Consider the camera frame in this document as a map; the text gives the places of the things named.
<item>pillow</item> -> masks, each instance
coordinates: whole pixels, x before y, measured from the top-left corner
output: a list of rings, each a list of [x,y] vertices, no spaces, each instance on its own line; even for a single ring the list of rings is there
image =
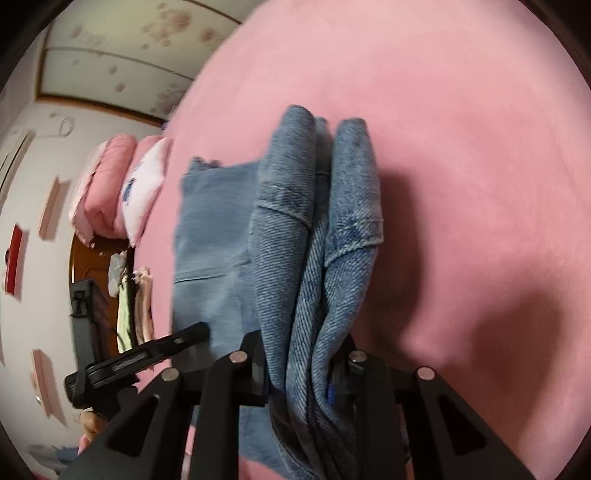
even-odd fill
[[[132,135],[117,135],[109,141],[84,201],[84,211],[94,232],[105,238],[126,238],[124,228],[115,223],[119,192],[137,142]]]
[[[138,165],[130,169],[131,173],[121,189],[123,220],[132,247],[138,244],[144,233],[146,220],[160,192],[169,146],[168,138],[159,140]]]
[[[125,177],[127,177],[127,174],[132,172],[138,163],[141,162],[148,150],[150,150],[156,143],[159,142],[159,140],[162,139],[162,135],[150,135],[149,137],[143,138],[138,142],[137,147],[135,147],[133,159],[127,168]],[[125,237],[127,237],[125,222],[123,220],[123,203],[121,202],[121,192],[123,192],[123,189],[119,189],[119,199],[117,201],[117,212],[115,214],[115,221],[113,222],[113,230],[116,232],[125,232]]]
[[[110,140],[101,143],[101,145],[99,145],[90,153],[88,162],[86,163],[83,173],[80,176],[78,186],[76,187],[76,193],[74,194],[72,207],[70,208],[70,214],[68,216],[70,223],[76,231],[76,235],[87,247],[90,245],[90,241],[94,235],[94,230],[90,224],[90,221],[86,217],[86,213],[84,212],[84,202],[86,200],[86,194],[88,193],[92,177],[95,174],[96,168],[100,163],[100,158],[109,142]]]

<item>person's hand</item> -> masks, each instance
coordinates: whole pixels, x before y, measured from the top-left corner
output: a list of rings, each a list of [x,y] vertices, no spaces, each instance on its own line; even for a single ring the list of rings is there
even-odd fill
[[[107,427],[107,421],[92,411],[83,411],[80,415],[80,422],[90,441],[93,441]]]

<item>bed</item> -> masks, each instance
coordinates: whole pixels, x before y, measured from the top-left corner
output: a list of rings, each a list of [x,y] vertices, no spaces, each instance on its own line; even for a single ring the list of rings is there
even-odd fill
[[[156,337],[171,329],[189,161],[258,158],[290,103],[333,128],[365,118],[376,149],[386,243],[358,345],[437,368],[555,478],[591,424],[591,92],[577,65],[515,0],[259,7],[164,133],[167,175],[135,257],[154,278]]]

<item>metal screw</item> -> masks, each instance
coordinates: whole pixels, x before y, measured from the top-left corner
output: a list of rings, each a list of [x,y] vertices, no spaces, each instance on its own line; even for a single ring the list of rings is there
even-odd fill
[[[242,350],[236,350],[235,352],[230,353],[230,361],[233,364],[241,364],[246,362],[248,359],[248,354],[243,352]]]
[[[433,380],[435,378],[435,370],[431,367],[421,367],[417,370],[417,375],[421,380]]]
[[[178,378],[178,370],[176,368],[167,368],[162,372],[162,380],[165,382],[172,382]]]
[[[368,354],[365,353],[363,350],[353,350],[349,354],[349,360],[351,360],[354,364],[362,364],[368,359]]]

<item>blue denim fabric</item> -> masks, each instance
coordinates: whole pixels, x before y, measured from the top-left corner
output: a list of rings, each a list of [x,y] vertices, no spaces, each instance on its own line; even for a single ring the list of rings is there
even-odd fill
[[[343,122],[333,145],[324,120],[292,106],[260,163],[191,166],[173,326],[208,322],[215,358],[261,329],[271,399],[268,410],[241,409],[247,458],[298,480],[356,476],[352,410],[328,403],[328,369],[381,242],[379,181],[362,120]]]
[[[199,369],[238,349],[244,334],[260,328],[248,253],[258,163],[214,168],[197,159],[183,177],[181,188],[173,332],[197,322],[209,324],[209,345],[191,352],[190,369]],[[268,407],[241,407],[239,451],[288,476],[273,437]]]
[[[249,236],[271,420],[297,479],[356,477],[353,413],[328,403],[328,370],[383,241],[365,122],[345,121],[337,130],[330,194],[328,152],[324,122],[315,125],[307,110],[291,107],[261,162]]]

